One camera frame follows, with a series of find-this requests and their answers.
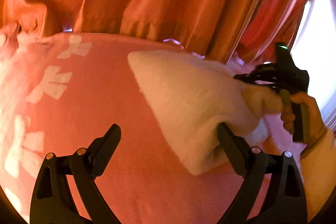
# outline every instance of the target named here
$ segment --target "finger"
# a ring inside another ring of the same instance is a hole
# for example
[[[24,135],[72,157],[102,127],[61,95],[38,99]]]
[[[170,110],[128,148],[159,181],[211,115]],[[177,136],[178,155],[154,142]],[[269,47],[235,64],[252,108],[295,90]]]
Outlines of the finger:
[[[294,123],[292,122],[284,122],[283,128],[290,132],[294,128]]]
[[[314,97],[310,97],[305,92],[298,92],[292,96],[290,96],[290,100],[296,104],[305,104],[308,109],[309,117],[317,117],[320,115],[319,107]]]
[[[264,114],[278,114],[283,110],[281,97],[269,87],[262,87],[262,105]]]
[[[287,105],[284,105],[282,113],[288,113],[288,112],[291,112],[291,108]]]
[[[281,115],[281,120],[284,122],[294,122],[295,121],[295,115],[293,113],[283,113]]]
[[[294,95],[291,95],[290,100],[296,104],[306,104],[307,106],[317,106],[316,100],[314,97],[310,97],[307,93],[300,91]]]

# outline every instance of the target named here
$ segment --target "clamp jaw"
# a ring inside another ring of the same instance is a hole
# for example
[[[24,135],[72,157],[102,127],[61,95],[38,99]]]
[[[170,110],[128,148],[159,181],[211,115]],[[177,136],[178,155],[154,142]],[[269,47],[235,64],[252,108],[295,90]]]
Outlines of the clamp jaw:
[[[307,106],[295,104],[289,99],[290,95],[299,91],[308,91],[309,75],[306,70],[300,70],[295,66],[285,43],[276,43],[276,63],[258,65],[251,73],[235,75],[234,79],[252,85],[259,85],[257,81],[269,82],[262,85],[277,92],[282,97],[284,105],[289,106],[295,114],[294,129],[290,132],[293,135],[293,142],[307,144],[311,141]]]
[[[307,208],[302,180],[289,151],[268,155],[250,147],[230,128],[218,126],[218,140],[234,171],[245,178],[234,201],[217,224],[307,224]],[[103,174],[121,139],[120,127],[107,133],[73,155],[57,157],[48,153],[42,163],[31,199],[31,224],[121,224],[95,185]],[[272,173],[261,212],[247,217],[255,203],[265,174]],[[74,177],[78,192],[91,218],[79,215],[67,175]]]

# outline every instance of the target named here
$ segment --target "pink fleece blanket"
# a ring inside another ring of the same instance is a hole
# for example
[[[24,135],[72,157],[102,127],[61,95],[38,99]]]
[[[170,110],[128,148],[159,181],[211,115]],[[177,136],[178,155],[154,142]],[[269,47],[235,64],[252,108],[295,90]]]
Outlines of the pink fleece blanket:
[[[168,145],[127,58],[131,52],[180,49],[120,35],[60,33],[37,39],[16,35],[17,30],[16,24],[0,30],[0,185],[26,220],[44,156],[70,155],[117,123],[121,142],[96,183],[122,223],[218,221],[242,178],[228,162],[200,176],[188,172]],[[69,181],[79,212],[88,217]],[[266,178],[251,216],[267,186]]]

